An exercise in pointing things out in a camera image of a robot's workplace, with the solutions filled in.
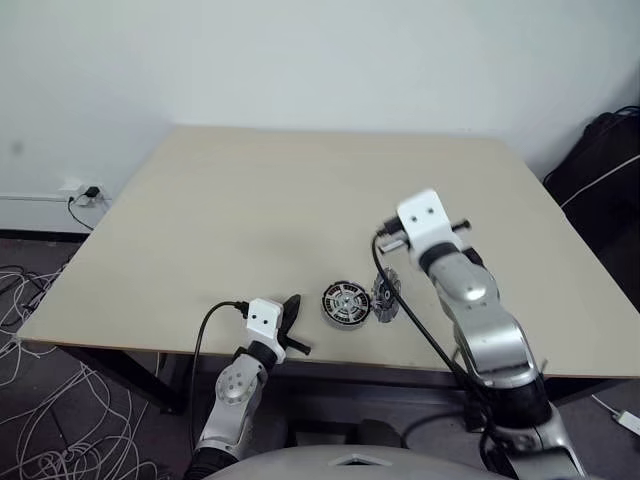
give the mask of silver robot arm segment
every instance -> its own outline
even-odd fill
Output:
[[[268,372],[286,359],[287,346],[308,354],[310,349],[287,337],[300,296],[284,305],[255,299],[247,312],[247,338],[233,362],[218,376],[216,400],[196,444],[185,480],[200,480],[247,456],[253,415],[260,404]]]
[[[408,246],[413,263],[435,286],[467,374],[488,403],[501,473],[522,480],[584,476],[520,324],[500,304],[495,279],[479,256],[463,253],[436,192],[402,202],[397,214],[385,223],[391,237],[380,250]]]

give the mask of table top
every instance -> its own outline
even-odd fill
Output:
[[[640,316],[526,165],[496,140],[177,127],[140,168],[19,336],[192,352],[222,300],[302,295],[291,336],[321,362],[443,369],[404,313],[354,331],[322,318],[337,280],[370,290],[369,242],[403,199],[434,188],[494,274],[551,375],[640,375]],[[404,251],[384,257],[423,323],[453,352],[451,321]],[[245,338],[233,309],[203,353]]]

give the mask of black wire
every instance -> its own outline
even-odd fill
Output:
[[[487,451],[487,441],[489,440],[489,426],[487,425],[482,432],[482,436],[480,437],[480,442],[478,442],[478,451],[480,452],[480,458],[482,459],[482,463],[485,468],[490,472],[496,472],[496,466],[493,461],[489,457],[489,453]]]
[[[194,417],[195,417],[195,390],[196,390],[196,370],[198,369],[198,356],[200,355],[200,345],[202,344],[202,336],[204,330],[207,327],[209,318],[213,315],[213,312],[220,307],[235,307],[237,302],[220,302],[217,305],[211,307],[207,314],[202,319],[200,324],[200,330],[198,331],[198,339],[196,340],[196,348],[193,352],[193,364],[191,366],[191,382],[189,385],[189,445],[191,451],[195,450],[195,429],[194,429]]]
[[[71,204],[73,203],[73,197],[69,197],[69,201],[67,202],[67,210],[69,211],[69,215],[71,215],[73,217],[73,219],[78,222],[80,225],[88,228],[89,230],[91,230],[93,232],[93,227],[87,225],[86,223],[84,223],[82,220],[80,220],[78,217],[76,217],[73,213],[73,211],[71,210]]]
[[[441,420],[443,418],[452,418],[452,417],[461,417],[464,415],[463,410],[453,410],[451,412],[442,412],[437,413],[435,415],[430,415],[428,417],[421,418],[416,420],[411,425],[409,425],[404,432],[400,435],[400,439],[402,442],[402,448],[409,448],[408,440],[409,435],[415,432],[418,428],[426,425],[427,423],[435,422],[436,420]]]
[[[407,302],[404,301],[404,299],[400,295],[400,292],[398,292],[394,288],[393,284],[389,281],[389,278],[387,277],[387,274],[384,271],[384,268],[382,267],[382,265],[380,263],[380,259],[378,258],[378,250],[376,248],[376,240],[378,239],[379,236],[380,236],[380,234],[378,233],[371,240],[371,255],[373,256],[373,262],[376,264],[376,269],[378,270],[378,274],[380,275],[380,277],[384,281],[385,285],[387,286],[387,289],[391,292],[391,294],[398,301],[398,303],[400,304],[402,309],[405,311],[405,313],[407,314],[409,319],[418,328],[420,333],[427,339],[429,344],[433,347],[433,349],[436,351],[436,353],[440,356],[442,361],[453,372],[458,384],[463,389],[468,390],[471,393],[471,395],[475,395],[476,400],[478,401],[478,405],[482,409],[482,412],[484,413],[486,421],[487,421],[487,424],[486,424],[484,432],[483,432],[483,436],[487,437],[487,438],[490,437],[491,434],[492,434],[492,431],[493,431],[493,415],[491,413],[491,410],[487,406],[488,402],[487,402],[487,399],[486,399],[485,395],[480,390],[480,387],[473,380],[471,380],[469,378],[469,376],[467,375],[467,372],[465,372],[462,369],[462,367],[460,367],[460,365],[458,365],[454,361],[455,353],[454,353],[454,358],[449,358],[447,356],[447,354],[444,352],[444,350],[442,349],[440,344],[436,341],[435,338],[433,338],[431,333],[429,333],[429,331],[424,327],[424,325],[422,325],[422,323],[420,322],[420,320],[418,319],[416,314],[413,312],[413,310],[411,310],[411,307],[409,307],[409,305],[407,305]],[[483,450],[483,449],[486,449],[486,443],[487,443],[487,439],[485,438],[483,440],[481,438],[480,439],[480,444],[478,445],[478,447],[480,448],[480,456],[483,459],[483,462],[485,461],[485,458],[487,460],[487,462],[485,462],[485,466],[488,465],[487,469],[491,470],[491,468],[494,468],[493,467],[493,462],[491,462],[491,460],[488,458],[486,450]]]
[[[402,298],[402,296],[400,295],[400,292],[398,292],[393,286],[393,284],[389,281],[389,278],[387,277],[387,273],[384,271],[384,268],[380,263],[380,259],[378,258],[378,249],[376,248],[376,240],[378,239],[378,236],[379,235],[375,235],[371,240],[371,255],[373,256],[373,262],[376,264],[376,269],[378,270],[378,274],[384,281],[385,285],[387,286],[387,289],[398,301],[402,309],[405,311],[405,313],[407,314],[409,319],[413,322],[413,324],[416,326],[416,328],[420,331],[422,336],[427,339],[427,341],[429,342],[429,345],[431,345],[431,347],[436,351],[438,356],[442,359],[442,361],[449,368],[449,370],[453,372],[460,386],[469,388],[471,381],[468,379],[466,372],[460,367],[460,365],[451,361],[451,359],[447,356],[447,354],[442,349],[438,341],[433,337],[433,335],[431,335],[429,330],[427,330],[425,326],[422,325],[422,322],[420,322],[420,319],[416,316],[415,313],[413,313],[413,310],[411,310],[411,307],[407,305],[407,302],[404,301],[404,298]]]

